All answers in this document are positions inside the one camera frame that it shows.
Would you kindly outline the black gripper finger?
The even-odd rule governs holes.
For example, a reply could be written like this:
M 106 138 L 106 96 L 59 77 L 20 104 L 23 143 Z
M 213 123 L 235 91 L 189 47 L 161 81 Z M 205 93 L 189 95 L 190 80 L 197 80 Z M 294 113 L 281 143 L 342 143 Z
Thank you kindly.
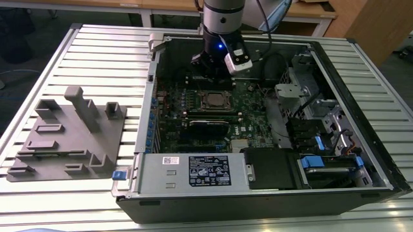
M 230 81 L 231 75 L 222 60 L 202 52 L 193 56 L 191 65 L 197 73 L 214 84 Z

